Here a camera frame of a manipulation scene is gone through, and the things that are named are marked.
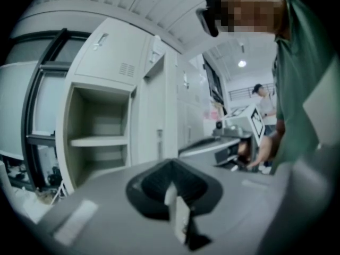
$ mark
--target vent grille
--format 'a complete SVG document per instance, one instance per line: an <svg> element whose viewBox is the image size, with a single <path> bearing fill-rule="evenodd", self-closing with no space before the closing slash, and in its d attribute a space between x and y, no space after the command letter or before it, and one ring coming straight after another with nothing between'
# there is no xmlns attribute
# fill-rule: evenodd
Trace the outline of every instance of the vent grille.
<svg viewBox="0 0 340 255"><path fill-rule="evenodd" d="M121 68L119 70L119 74L127 75L128 77L133 78L134 77L134 69L135 69L135 67L133 65L129 65L127 63L122 63Z"/></svg>
<svg viewBox="0 0 340 255"><path fill-rule="evenodd" d="M122 63L121 68L119 69L119 74L126 75L127 69L128 65L126 63Z"/></svg>
<svg viewBox="0 0 340 255"><path fill-rule="evenodd" d="M133 78L134 75L134 66L133 65L129 65L129 67L127 68L127 75L131 78Z"/></svg>

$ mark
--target cabinet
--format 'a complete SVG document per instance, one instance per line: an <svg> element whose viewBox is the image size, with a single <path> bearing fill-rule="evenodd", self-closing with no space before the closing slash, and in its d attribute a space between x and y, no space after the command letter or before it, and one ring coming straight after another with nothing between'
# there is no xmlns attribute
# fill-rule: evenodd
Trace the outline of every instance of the cabinet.
<svg viewBox="0 0 340 255"><path fill-rule="evenodd" d="M73 87L66 110L66 161L74 188L130 165L130 94Z"/></svg>
<svg viewBox="0 0 340 255"><path fill-rule="evenodd" d="M75 73L136 85L149 37L141 29L109 18L88 39Z"/></svg>
<svg viewBox="0 0 340 255"><path fill-rule="evenodd" d="M181 56L178 56L176 78L178 147L181 148L204 137L203 109L199 71Z"/></svg>
<svg viewBox="0 0 340 255"><path fill-rule="evenodd" d="M177 65L167 46L152 63L151 48L152 36L109 18L75 57L56 128L69 193L131 165L176 158L179 145L201 138L199 72L181 57Z"/></svg>

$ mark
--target door handle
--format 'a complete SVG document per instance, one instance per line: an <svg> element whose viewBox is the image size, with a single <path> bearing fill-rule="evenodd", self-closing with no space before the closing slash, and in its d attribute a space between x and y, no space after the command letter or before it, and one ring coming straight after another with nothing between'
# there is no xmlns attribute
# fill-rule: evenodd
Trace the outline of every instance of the door handle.
<svg viewBox="0 0 340 255"><path fill-rule="evenodd" d="M98 47L103 45L104 40L106 39L106 37L108 36L108 33L102 33L100 35L100 37L98 38L98 40L95 41L95 43L93 44L94 50L97 50Z"/></svg>
<svg viewBox="0 0 340 255"><path fill-rule="evenodd" d="M184 82L183 85L186 87L186 89L188 90L189 89L189 82Z"/></svg>

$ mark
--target shelf unit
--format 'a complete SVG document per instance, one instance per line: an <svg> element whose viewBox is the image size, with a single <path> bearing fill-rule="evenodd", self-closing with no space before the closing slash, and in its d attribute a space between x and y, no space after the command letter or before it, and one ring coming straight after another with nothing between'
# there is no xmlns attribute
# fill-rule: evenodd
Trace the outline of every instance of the shelf unit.
<svg viewBox="0 0 340 255"><path fill-rule="evenodd" d="M125 136L86 136L70 141L73 147L109 147L109 146L126 146L128 139Z"/></svg>
<svg viewBox="0 0 340 255"><path fill-rule="evenodd" d="M130 166L130 91L76 84L66 119L67 163L78 188Z"/></svg>

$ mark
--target person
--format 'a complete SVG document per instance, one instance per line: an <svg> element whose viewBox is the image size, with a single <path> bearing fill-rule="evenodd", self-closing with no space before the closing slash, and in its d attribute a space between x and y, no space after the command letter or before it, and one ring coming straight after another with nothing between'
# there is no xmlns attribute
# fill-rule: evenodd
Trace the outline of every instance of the person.
<svg viewBox="0 0 340 255"><path fill-rule="evenodd" d="M276 94L275 91L267 92L261 84L256 84L253 94L261 97L260 113L265 124L265 135L270 136L276 128ZM269 174L271 161L265 161L264 166L259 167L263 174Z"/></svg>
<svg viewBox="0 0 340 255"><path fill-rule="evenodd" d="M197 10L197 15L204 30L214 37L223 31L275 35L276 130L263 137L258 157L249 165L274 159L270 172L274 174L278 165L316 150L318 137L303 104L337 59L336 52L319 17L304 2L307 0L206 1L206 9ZM247 152L249 149L240 146L240 155Z"/></svg>

